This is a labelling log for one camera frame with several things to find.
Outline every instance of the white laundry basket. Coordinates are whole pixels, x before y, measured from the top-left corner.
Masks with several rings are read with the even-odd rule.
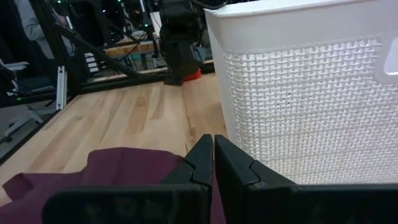
[[[263,0],[206,19],[232,142],[299,184],[398,182],[398,75],[384,71],[398,0]]]

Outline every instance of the gray clothing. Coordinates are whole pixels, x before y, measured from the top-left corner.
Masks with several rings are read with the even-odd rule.
[[[45,39],[43,30],[36,18],[35,12],[33,11],[29,0],[14,0],[14,2],[18,8],[19,16],[21,17],[22,26],[27,38],[31,41],[36,41],[48,59],[54,59],[54,55],[50,49],[49,43]],[[73,56],[74,53],[72,43],[64,37],[62,37],[62,40],[68,50],[69,55]]]

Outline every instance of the maroon cloth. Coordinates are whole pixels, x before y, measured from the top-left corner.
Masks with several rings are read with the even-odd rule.
[[[158,184],[181,163],[170,152],[114,148],[93,151],[87,166],[72,174],[17,174],[3,185],[12,202],[0,208],[2,224],[41,224],[47,199],[59,190],[76,186],[131,186]],[[225,224],[213,173],[211,223]]]

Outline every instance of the woven plastic texture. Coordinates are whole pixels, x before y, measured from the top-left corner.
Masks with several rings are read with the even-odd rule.
[[[384,34],[244,52],[206,17],[232,142],[300,184],[398,182],[398,85],[375,78]]]

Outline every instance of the person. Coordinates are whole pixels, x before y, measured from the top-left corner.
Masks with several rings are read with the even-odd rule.
[[[43,30],[36,18],[35,12],[33,11],[29,0],[14,0],[14,3],[17,6],[19,16],[21,17],[22,26],[27,38],[38,43],[44,55],[49,60],[48,65],[46,65],[46,68],[48,68],[47,72],[50,73],[49,77],[52,79],[53,83],[57,83],[58,63],[54,58],[50,45],[44,36]],[[59,16],[58,14],[56,14],[56,16],[58,16],[59,21],[63,26],[67,26],[65,17]],[[62,37],[62,40],[68,50],[69,56],[74,56],[73,44],[65,37]]]

